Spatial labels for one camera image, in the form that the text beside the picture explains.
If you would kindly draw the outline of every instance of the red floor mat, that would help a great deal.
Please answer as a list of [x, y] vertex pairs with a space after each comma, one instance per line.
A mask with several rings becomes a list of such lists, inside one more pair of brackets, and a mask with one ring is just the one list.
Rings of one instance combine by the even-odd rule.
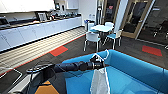
[[50, 51], [50, 53], [53, 55], [53, 56], [58, 56], [60, 54], [62, 54], [63, 52], [67, 51], [68, 48], [64, 47], [64, 46], [60, 46], [52, 51]]
[[154, 55], [157, 55], [157, 56], [162, 56], [161, 50], [153, 48], [153, 47], [143, 45], [142, 51], [150, 53], [150, 54], [154, 54]]

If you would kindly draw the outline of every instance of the doorway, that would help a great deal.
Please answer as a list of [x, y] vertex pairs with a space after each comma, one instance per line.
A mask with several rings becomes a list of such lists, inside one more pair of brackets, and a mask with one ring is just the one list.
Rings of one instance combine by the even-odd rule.
[[138, 39], [168, 45], [168, 0], [156, 0]]
[[100, 24], [104, 24], [105, 22], [115, 22], [115, 17], [117, 14], [117, 10], [119, 7], [118, 1], [120, 0], [102, 0], [102, 14], [101, 14], [101, 22]]
[[153, 0], [128, 0], [120, 29], [122, 36], [136, 38]]

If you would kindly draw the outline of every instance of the trash bin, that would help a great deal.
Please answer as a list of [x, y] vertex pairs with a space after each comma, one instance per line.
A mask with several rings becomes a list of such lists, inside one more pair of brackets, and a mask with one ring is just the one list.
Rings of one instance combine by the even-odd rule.
[[87, 31], [88, 30], [88, 23], [94, 23], [95, 21], [92, 21], [92, 20], [84, 20], [84, 23], [85, 23], [85, 30]]
[[87, 31], [88, 30], [88, 20], [84, 20], [84, 23], [85, 23], [85, 30]]

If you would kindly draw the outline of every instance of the couch cushion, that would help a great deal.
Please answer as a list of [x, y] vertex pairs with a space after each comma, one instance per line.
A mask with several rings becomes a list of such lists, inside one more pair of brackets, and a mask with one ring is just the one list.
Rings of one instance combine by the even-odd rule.
[[110, 65], [114, 68], [121, 70], [122, 72], [129, 74], [130, 76], [158, 89], [164, 93], [168, 93], [168, 73], [167, 70], [136, 59], [121, 52], [110, 50], [111, 62]]
[[[66, 78], [67, 94], [90, 94], [93, 71]], [[155, 94], [157, 90], [109, 66], [107, 74], [111, 94]]]

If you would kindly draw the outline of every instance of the white chair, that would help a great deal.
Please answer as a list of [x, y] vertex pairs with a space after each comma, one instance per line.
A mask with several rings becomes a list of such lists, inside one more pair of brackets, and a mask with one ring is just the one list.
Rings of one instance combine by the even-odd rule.
[[107, 38], [113, 39], [113, 40], [114, 40], [114, 42], [113, 42], [113, 49], [114, 49], [115, 39], [119, 38], [119, 46], [120, 46], [121, 33], [122, 33], [122, 30], [119, 30], [117, 33], [113, 33], [113, 34], [107, 35], [107, 37], [106, 37], [106, 39], [105, 39], [103, 45], [106, 43]]
[[105, 26], [111, 27], [111, 30], [109, 31], [109, 34], [110, 34], [111, 31], [112, 31], [112, 28], [114, 27], [114, 23], [112, 23], [112, 22], [105, 22]]
[[86, 50], [86, 43], [87, 43], [87, 41], [96, 42], [97, 43], [96, 52], [98, 52], [99, 41], [100, 41], [99, 34], [92, 33], [92, 32], [86, 32], [86, 40], [85, 40], [84, 51]]
[[6, 64], [6, 63], [4, 63], [4, 62], [0, 62], [0, 63], [3, 63], [3, 64], [6, 66], [6, 67], [0, 67], [0, 70], [1, 70], [1, 71], [2, 71], [2, 70], [6, 70], [6, 72], [5, 72], [3, 75], [0, 76], [0, 79], [1, 79], [2, 77], [4, 77], [4, 76], [8, 73], [7, 70], [14, 70], [14, 71], [16, 71], [17, 73], [20, 74], [19, 77], [18, 77], [12, 84], [15, 84], [15, 83], [22, 77], [22, 73], [21, 73], [20, 71], [14, 69], [14, 68], [11, 68], [8, 64]]
[[105, 22], [105, 26], [113, 27], [113, 26], [114, 26], [114, 23], [112, 23], [112, 22]]
[[94, 23], [88, 23], [88, 32], [93, 32], [93, 33], [97, 33], [97, 30], [93, 30], [91, 29], [91, 27], [94, 27]]

